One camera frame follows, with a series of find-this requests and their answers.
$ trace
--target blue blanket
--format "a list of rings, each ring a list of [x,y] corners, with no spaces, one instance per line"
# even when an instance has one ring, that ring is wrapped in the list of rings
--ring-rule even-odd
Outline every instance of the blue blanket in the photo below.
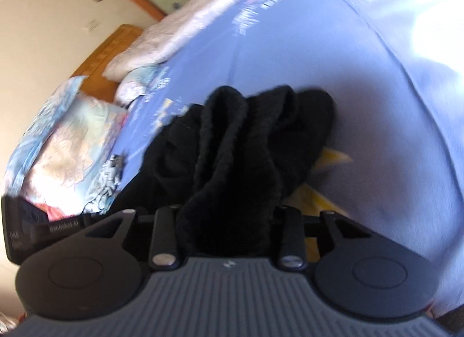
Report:
[[[443,314],[464,303],[463,0],[243,0],[164,63],[115,147],[121,187],[174,114],[217,86],[315,85],[337,104],[329,146],[353,162],[309,181],[426,256]]]

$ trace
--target beige wall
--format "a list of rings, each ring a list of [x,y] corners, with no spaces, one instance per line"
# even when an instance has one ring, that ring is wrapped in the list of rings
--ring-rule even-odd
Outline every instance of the beige wall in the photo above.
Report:
[[[146,27],[153,20],[129,0],[0,0],[1,178],[48,95],[122,23]],[[0,239],[0,311],[16,316],[16,267]]]

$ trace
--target bed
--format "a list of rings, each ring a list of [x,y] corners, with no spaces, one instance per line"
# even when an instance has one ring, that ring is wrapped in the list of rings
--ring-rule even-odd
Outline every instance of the bed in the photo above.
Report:
[[[184,31],[185,44],[172,53],[141,56],[159,48],[149,31],[107,69],[121,80],[154,65],[111,151],[124,157],[119,190],[138,172],[159,129],[217,86],[245,95],[280,84],[323,88],[337,105],[328,147],[344,160],[312,173],[308,185],[437,265],[436,315],[459,307],[463,6],[464,0],[239,0],[205,29]]]

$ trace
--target black device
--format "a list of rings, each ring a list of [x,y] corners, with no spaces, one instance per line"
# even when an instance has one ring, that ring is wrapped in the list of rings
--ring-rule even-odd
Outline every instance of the black device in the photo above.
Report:
[[[28,257],[17,336],[449,336],[425,258],[332,211],[279,207],[266,257],[183,257],[176,206],[124,210]],[[305,237],[321,258],[306,261]]]

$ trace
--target black fabric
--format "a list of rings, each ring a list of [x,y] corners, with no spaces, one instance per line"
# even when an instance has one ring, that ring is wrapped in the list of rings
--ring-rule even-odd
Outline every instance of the black fabric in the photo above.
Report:
[[[180,204],[176,234],[187,254],[264,254],[269,218],[305,181],[333,108],[321,90],[281,86],[247,99],[220,87],[156,136],[111,212]]]

